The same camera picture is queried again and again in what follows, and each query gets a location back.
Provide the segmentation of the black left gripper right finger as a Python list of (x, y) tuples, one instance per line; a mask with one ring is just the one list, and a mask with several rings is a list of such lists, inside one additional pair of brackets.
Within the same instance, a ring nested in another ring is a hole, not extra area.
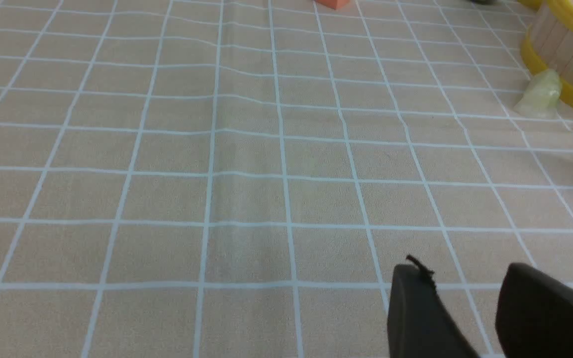
[(511, 263), (495, 330), (507, 358), (573, 358), (573, 288), (525, 263)]

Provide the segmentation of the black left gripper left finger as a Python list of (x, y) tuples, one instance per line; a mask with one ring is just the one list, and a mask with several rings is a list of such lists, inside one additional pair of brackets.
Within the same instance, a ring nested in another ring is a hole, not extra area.
[(434, 271), (407, 255), (393, 270), (387, 319), (391, 358), (478, 358), (441, 301)]

